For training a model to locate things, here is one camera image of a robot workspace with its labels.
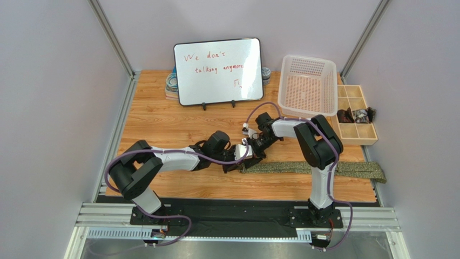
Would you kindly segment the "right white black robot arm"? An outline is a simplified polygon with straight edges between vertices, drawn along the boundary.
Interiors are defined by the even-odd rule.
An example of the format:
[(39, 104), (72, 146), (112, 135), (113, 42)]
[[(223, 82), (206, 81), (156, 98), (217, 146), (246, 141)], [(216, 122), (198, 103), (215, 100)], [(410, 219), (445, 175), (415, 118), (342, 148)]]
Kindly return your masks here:
[(248, 137), (253, 157), (243, 163), (249, 169), (266, 157), (265, 150), (276, 141), (296, 138), (312, 171), (312, 192), (308, 199), (310, 217), (326, 221), (331, 217), (335, 202), (333, 178), (343, 144), (323, 115), (311, 119), (272, 118), (267, 112), (255, 120), (260, 131), (257, 138)]

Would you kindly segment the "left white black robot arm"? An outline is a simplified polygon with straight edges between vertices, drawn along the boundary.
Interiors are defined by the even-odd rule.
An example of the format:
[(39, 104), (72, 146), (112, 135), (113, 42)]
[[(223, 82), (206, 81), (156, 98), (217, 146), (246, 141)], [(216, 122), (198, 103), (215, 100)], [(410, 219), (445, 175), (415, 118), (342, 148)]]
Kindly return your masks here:
[(150, 188), (158, 173), (199, 171), (213, 163), (228, 171), (230, 166), (240, 165), (252, 154), (249, 140), (230, 146), (228, 135), (222, 131), (216, 131), (207, 140), (176, 149), (154, 147), (139, 140), (106, 166), (104, 180), (109, 189), (132, 201), (141, 212), (152, 215), (162, 207), (161, 200)]

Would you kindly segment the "blue tape roll stack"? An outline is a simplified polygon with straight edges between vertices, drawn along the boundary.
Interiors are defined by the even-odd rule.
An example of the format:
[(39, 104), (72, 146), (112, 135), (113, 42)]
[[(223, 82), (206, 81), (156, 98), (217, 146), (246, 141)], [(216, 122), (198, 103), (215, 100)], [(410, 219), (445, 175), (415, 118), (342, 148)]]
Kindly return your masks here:
[(179, 94), (176, 66), (173, 67), (172, 72), (167, 76), (165, 83), (165, 98), (168, 100), (178, 100)]

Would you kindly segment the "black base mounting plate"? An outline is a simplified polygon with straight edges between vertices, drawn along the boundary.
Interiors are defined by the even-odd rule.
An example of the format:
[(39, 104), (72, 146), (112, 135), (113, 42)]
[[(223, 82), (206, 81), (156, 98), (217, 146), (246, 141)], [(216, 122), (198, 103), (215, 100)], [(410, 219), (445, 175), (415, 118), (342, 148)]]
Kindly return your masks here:
[(180, 235), (188, 227), (188, 237), (296, 237), (298, 228), (329, 231), (344, 230), (341, 213), (334, 209), (326, 221), (310, 217), (307, 201), (215, 200), (163, 198), (160, 216), (174, 215), (174, 219), (152, 219), (138, 208), (132, 209), (130, 224), (160, 226), (169, 235)]

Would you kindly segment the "blue white patterned jar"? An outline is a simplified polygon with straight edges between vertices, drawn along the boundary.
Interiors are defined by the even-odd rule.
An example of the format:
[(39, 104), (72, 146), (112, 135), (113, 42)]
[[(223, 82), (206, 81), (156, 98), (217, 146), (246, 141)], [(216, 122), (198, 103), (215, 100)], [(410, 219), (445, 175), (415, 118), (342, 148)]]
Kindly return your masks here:
[(270, 82), (270, 78), (271, 78), (271, 70), (267, 67), (262, 67), (261, 69), (261, 75), (262, 75), (262, 84), (263, 86), (265, 85), (268, 85), (269, 82)]

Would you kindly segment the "white perforated plastic basket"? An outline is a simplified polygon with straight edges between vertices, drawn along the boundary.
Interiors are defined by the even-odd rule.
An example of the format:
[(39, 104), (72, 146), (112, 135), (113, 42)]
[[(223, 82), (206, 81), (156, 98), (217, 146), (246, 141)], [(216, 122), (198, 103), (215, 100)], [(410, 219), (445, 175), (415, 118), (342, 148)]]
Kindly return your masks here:
[(292, 117), (334, 116), (338, 110), (336, 64), (322, 58), (286, 55), (278, 105), (284, 115)]

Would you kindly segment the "whiteboard with red writing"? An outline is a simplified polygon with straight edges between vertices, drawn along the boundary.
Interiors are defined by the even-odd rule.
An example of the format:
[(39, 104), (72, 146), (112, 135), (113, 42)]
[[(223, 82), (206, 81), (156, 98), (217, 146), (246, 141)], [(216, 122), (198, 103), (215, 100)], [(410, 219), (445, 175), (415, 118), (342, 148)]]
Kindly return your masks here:
[(234, 104), (264, 96), (258, 38), (180, 43), (173, 52), (182, 106)]

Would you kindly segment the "dark rolled tie in box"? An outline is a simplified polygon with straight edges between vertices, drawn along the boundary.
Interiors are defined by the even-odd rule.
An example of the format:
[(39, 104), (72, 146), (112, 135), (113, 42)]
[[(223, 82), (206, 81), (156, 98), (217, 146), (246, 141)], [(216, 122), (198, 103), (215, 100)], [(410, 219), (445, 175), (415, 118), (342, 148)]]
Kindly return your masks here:
[(338, 110), (336, 116), (337, 116), (338, 122), (341, 124), (354, 124), (355, 123), (355, 119), (353, 117), (353, 113), (350, 108), (348, 108), (347, 110), (343, 110), (343, 109)]

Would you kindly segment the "wooden compartment organizer box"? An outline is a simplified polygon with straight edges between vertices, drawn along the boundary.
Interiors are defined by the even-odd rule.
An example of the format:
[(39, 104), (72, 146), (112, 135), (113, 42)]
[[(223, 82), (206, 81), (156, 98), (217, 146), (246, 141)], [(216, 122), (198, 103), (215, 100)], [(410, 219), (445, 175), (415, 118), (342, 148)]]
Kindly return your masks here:
[[(369, 106), (359, 85), (338, 86), (338, 110), (350, 108), (353, 111), (367, 107)], [(378, 140), (373, 123), (341, 124), (335, 115), (332, 117), (332, 127), (345, 145), (371, 146)]]

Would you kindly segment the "patterned rolled tie in box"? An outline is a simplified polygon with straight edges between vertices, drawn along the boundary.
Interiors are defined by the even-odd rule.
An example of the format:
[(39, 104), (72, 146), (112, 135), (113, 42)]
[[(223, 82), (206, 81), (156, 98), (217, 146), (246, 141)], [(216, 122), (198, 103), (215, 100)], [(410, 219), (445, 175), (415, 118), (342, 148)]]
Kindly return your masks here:
[(367, 107), (365, 109), (358, 109), (352, 111), (354, 122), (357, 124), (370, 124), (373, 123), (376, 115), (376, 110)]

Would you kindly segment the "left aluminium frame post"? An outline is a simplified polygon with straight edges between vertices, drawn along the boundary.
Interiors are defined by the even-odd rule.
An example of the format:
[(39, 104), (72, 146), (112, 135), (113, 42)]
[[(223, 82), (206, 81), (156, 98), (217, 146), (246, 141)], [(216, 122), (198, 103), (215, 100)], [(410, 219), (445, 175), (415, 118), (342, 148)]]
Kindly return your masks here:
[(116, 124), (111, 135), (109, 146), (105, 155), (104, 164), (107, 165), (112, 158), (117, 154), (117, 150), (120, 144), (121, 135), (126, 124), (128, 109), (131, 105), (135, 87), (138, 81), (137, 72), (134, 70), (133, 66), (128, 60), (128, 57), (123, 50), (123, 47), (116, 36), (116, 33), (110, 24), (110, 21), (103, 9), (103, 6), (100, 1), (89, 0), (90, 4), (96, 18), (98, 19), (100, 25), (103, 28), (103, 31), (106, 34), (107, 39), (109, 40), (116, 56), (118, 57), (126, 75), (128, 78), (127, 85), (124, 90), (122, 90), (122, 100), (120, 104), (120, 109), (116, 116)]

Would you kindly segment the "aluminium frame post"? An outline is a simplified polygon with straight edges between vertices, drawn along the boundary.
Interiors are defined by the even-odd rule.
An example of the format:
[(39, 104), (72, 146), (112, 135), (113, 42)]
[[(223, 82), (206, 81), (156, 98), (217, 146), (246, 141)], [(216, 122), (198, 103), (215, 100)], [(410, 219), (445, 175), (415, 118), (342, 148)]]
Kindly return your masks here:
[(127, 85), (124, 90), (122, 90), (122, 100), (120, 104), (120, 109), (116, 116), (116, 124), (111, 135), (109, 146), (105, 155), (104, 164), (107, 165), (112, 158), (117, 154), (117, 150), (120, 144), (121, 135), (126, 124), (128, 109), (131, 105), (135, 87), (138, 81), (137, 72), (134, 70), (133, 66), (128, 60), (128, 57), (123, 50), (123, 47), (116, 36), (116, 33), (110, 24), (110, 21), (103, 9), (103, 6), (100, 1), (89, 0), (90, 4), (96, 18), (98, 19), (100, 25), (103, 28), (103, 31), (106, 34), (107, 39), (109, 40), (116, 56), (118, 57), (126, 75), (128, 78)]
[(375, 8), (373, 14), (368, 20), (364, 30), (362, 31), (355, 47), (353, 48), (351, 54), (349, 55), (343, 69), (340, 72), (341, 80), (343, 83), (346, 82), (347, 76), (350, 74), (354, 64), (358, 60), (361, 52), (364, 50), (368, 40), (371, 38), (372, 33), (376, 29), (379, 21), (383, 17), (386, 9), (390, 5), (391, 0), (380, 0), (377, 7)]

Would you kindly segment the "aluminium front rail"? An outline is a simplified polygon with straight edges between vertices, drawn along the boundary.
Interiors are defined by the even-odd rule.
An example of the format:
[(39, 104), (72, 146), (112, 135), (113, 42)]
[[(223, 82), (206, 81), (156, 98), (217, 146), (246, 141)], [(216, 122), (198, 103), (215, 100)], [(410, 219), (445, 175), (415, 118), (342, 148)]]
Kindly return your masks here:
[(148, 217), (109, 197), (84, 203), (65, 258), (409, 258), (393, 208), (339, 203), (311, 223), (305, 201), (163, 199)]

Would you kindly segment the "right aluminium frame post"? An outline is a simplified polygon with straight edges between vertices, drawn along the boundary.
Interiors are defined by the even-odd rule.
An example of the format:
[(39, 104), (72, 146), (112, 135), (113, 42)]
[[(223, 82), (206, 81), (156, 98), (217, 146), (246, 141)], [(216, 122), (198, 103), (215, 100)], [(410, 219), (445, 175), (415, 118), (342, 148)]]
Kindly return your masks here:
[(368, 20), (364, 30), (362, 31), (355, 47), (353, 48), (351, 54), (349, 55), (343, 69), (340, 72), (341, 80), (343, 83), (346, 82), (347, 76), (350, 74), (354, 64), (358, 60), (361, 52), (364, 50), (368, 40), (371, 38), (372, 33), (376, 29), (379, 21), (383, 17), (386, 9), (390, 5), (391, 0), (380, 0), (377, 7), (375, 8), (373, 14)]

